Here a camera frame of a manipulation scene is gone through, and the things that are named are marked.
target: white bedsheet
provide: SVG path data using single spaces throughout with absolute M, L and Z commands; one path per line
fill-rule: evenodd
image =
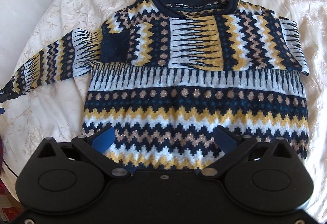
M 94 31 L 109 15 L 135 0 L 56 0 L 35 28 L 16 68 L 43 46 L 75 28 Z M 315 183 L 307 208 L 319 222 L 327 220 L 327 3 L 326 0 L 245 0 L 274 10 L 298 23 L 300 39 L 310 68 L 302 76 L 308 110 L 310 144 L 306 168 Z M 89 76 L 69 79 L 36 89 L 28 95 L 4 103 L 0 134 L 4 141 L 4 160 L 19 174 L 44 137 L 70 141 L 81 133 L 84 98 Z M 15 177 L 4 165 L 1 175 L 14 194 Z

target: black plastic mount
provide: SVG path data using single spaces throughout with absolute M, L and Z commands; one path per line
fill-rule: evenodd
M 12 224 L 317 224 L 303 211 L 312 179 L 286 140 L 261 143 L 218 127 L 215 142 L 227 154 L 200 173 L 131 175 L 90 146 L 95 137 L 41 142 L 17 180 L 25 211 Z
M 12 91 L 9 87 L 4 87 L 0 90 L 0 104 L 5 102 L 6 100 L 16 99 L 18 98 L 18 93 Z

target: ribbed neckline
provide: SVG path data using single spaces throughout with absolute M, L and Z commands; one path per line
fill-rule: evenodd
M 191 18 L 188 17 L 178 11 L 175 11 L 174 9 L 171 9 L 171 7 L 168 7 L 166 4 L 185 4 L 185 5 L 206 5 L 209 2 L 213 1 L 220 1 L 220 0 L 152 0 L 155 6 L 165 15 L 173 18 L 178 17 L 185 17 L 185 18 Z M 214 15 L 221 15 L 221 14 L 232 14 L 235 12 L 239 0 L 228 0 L 228 5 L 225 7 L 225 9 L 220 10 Z

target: red object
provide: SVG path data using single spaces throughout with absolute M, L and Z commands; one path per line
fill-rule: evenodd
M 0 179 L 0 196 L 6 196 L 4 189 L 5 189 L 5 186 L 2 182 L 2 180 Z
M 15 217 L 18 216 L 18 211 L 14 207 L 6 207 L 6 208 L 3 208 L 2 210 L 9 221 L 12 221 Z

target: knit sweater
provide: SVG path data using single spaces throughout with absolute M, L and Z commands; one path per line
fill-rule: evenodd
M 137 0 L 99 30 L 75 29 L 17 70 L 7 88 L 91 72 L 82 134 L 115 128 L 105 153 L 136 168 L 201 169 L 224 154 L 222 125 L 270 142 L 308 144 L 309 69 L 297 25 L 241 0 Z

